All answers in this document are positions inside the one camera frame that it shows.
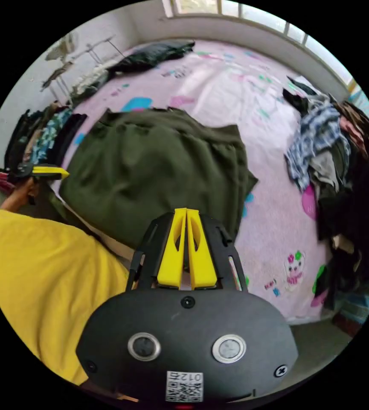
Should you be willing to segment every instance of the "window sill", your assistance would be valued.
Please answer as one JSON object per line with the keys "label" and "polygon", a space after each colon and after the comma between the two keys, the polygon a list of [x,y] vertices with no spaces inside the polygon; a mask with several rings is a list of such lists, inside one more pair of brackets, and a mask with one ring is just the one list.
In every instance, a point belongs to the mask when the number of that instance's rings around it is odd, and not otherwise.
{"label": "window sill", "polygon": [[277,31],[272,29],[271,27],[265,26],[263,24],[257,23],[255,21],[250,21],[245,18],[240,17],[233,17],[233,16],[226,16],[223,14],[210,14],[210,13],[191,13],[191,14],[180,14],[180,15],[173,15],[171,17],[164,17],[163,20],[182,20],[182,19],[190,19],[190,18],[211,18],[211,19],[224,19],[227,21],[231,21],[234,23],[245,24],[250,27],[259,28],[264,30],[268,33],[274,34],[283,40],[289,42],[290,44],[294,45],[295,47],[299,48],[300,50],[304,51],[307,55],[313,58],[317,63],[322,65],[345,89],[348,90],[349,85],[345,84],[345,82],[333,71],[320,57],[318,57],[315,53],[309,50],[307,47],[302,45],[302,43],[288,37],[283,32]]}

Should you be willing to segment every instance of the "floor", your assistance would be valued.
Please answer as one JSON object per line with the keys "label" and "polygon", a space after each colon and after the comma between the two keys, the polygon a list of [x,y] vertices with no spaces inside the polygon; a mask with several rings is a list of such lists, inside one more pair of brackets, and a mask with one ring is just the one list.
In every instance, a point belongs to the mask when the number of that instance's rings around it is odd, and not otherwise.
{"label": "floor", "polygon": [[[0,205],[5,197],[0,192]],[[36,199],[36,206],[25,206],[21,213],[32,216],[60,220],[56,211],[43,195]],[[298,347],[299,357],[277,390],[298,383],[328,365],[351,341],[351,337],[333,326],[330,321],[297,325],[291,327]]]}

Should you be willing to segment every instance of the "bed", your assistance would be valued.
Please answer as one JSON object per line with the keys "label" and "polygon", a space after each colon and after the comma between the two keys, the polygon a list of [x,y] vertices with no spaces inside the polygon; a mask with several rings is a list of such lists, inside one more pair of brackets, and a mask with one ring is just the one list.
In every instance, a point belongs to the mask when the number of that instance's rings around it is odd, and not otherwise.
{"label": "bed", "polygon": [[[298,111],[282,98],[283,88],[299,94],[287,76],[295,78],[297,73],[251,50],[196,41],[194,52],[184,58],[140,75],[115,78],[81,103],[75,113],[88,118],[62,167],[67,168],[83,136],[107,108],[173,106],[207,126],[236,123],[249,169],[259,179],[244,204],[235,243],[248,290],[276,306],[288,322],[298,324],[322,317],[326,293],[315,298],[314,283],[330,254],[327,243],[317,240],[314,192],[309,188],[301,194],[287,173],[284,152],[299,123]],[[60,182],[52,184],[61,199],[59,187]],[[83,222],[116,254],[131,258],[132,249]]]}

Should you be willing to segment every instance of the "yellow shirt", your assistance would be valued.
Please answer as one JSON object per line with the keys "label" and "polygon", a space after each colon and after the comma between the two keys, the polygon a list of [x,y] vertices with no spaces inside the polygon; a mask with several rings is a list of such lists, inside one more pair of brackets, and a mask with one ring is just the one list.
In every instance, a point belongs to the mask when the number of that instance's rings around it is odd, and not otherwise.
{"label": "yellow shirt", "polygon": [[87,380],[75,353],[92,312],[124,292],[127,270],[72,226],[0,210],[0,308],[50,370]]}

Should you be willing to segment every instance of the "wall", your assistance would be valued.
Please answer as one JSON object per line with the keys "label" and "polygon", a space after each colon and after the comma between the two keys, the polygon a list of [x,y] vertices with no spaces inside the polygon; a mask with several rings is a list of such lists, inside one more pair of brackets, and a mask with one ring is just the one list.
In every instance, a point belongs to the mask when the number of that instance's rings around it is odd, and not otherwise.
{"label": "wall", "polygon": [[[116,35],[112,42],[121,52],[141,42],[126,7],[102,14],[82,24],[75,31],[79,36],[79,47],[75,54],[81,52],[87,43],[95,44],[112,35]],[[114,55],[116,50],[106,43],[95,48],[95,52],[101,58],[106,58]],[[0,168],[3,168],[5,150],[21,114],[27,109],[43,109],[55,100],[49,89],[41,92],[41,84],[61,63],[56,60],[45,61],[46,54],[47,51],[26,70],[0,108]],[[94,66],[95,62],[88,54],[77,59],[75,66],[63,75],[68,88],[79,76],[89,73]],[[65,96],[58,86],[54,84],[53,87],[61,102],[65,102]]]}
{"label": "wall", "polygon": [[267,30],[218,17],[167,18],[163,0],[140,2],[128,8],[140,37],[146,42],[170,37],[227,41],[280,61],[338,100],[349,95],[345,86],[316,58]]}

